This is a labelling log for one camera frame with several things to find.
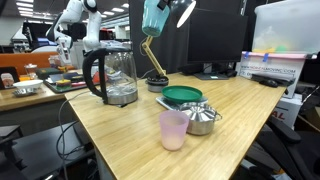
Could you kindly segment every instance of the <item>wall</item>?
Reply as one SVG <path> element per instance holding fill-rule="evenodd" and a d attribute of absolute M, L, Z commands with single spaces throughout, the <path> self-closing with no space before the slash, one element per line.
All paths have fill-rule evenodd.
<path fill-rule="evenodd" d="M 11 38 L 23 25 L 23 18 L 0 17 L 0 45 L 9 45 Z"/>

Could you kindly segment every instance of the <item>electric kettle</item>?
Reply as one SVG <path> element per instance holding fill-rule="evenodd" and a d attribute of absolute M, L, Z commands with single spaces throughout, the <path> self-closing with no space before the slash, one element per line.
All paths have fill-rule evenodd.
<path fill-rule="evenodd" d="M 92 73 L 95 61 L 98 61 L 98 72 Z M 102 97 L 105 104 L 125 105 L 138 99 L 136 67 L 130 49 L 107 47 L 94 50 L 84 59 L 82 71 L 87 87 Z M 93 78 L 99 79 L 100 90 Z"/>

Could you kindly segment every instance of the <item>office chair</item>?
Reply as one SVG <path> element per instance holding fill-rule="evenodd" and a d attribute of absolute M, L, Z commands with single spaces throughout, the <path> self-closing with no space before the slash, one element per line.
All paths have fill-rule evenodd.
<path fill-rule="evenodd" d="M 261 131 L 256 141 L 295 180 L 320 180 L 320 134 L 294 131 L 270 117 L 272 131 Z"/>

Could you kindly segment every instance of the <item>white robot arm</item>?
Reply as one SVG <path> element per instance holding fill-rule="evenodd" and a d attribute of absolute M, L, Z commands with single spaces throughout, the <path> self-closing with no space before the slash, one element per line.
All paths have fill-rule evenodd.
<path fill-rule="evenodd" d="M 83 38 L 84 50 L 89 52 L 100 47 L 101 14 L 97 11 L 95 0 L 70 0 L 66 9 L 47 31 L 48 39 L 58 44 L 57 51 L 66 64 L 71 64 L 70 48 L 72 48 L 73 41 L 70 36 L 59 32 L 58 28 L 61 25 L 63 29 L 67 29 L 67 24 L 79 22 L 83 11 L 89 14 L 87 34 Z"/>

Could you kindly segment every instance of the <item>black monitor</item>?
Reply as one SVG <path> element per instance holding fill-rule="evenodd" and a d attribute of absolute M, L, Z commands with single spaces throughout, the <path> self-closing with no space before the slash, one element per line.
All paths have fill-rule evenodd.
<path fill-rule="evenodd" d="M 228 79 L 216 64 L 241 61 L 247 17 L 195 9 L 189 20 L 188 64 L 203 64 L 202 80 Z"/>

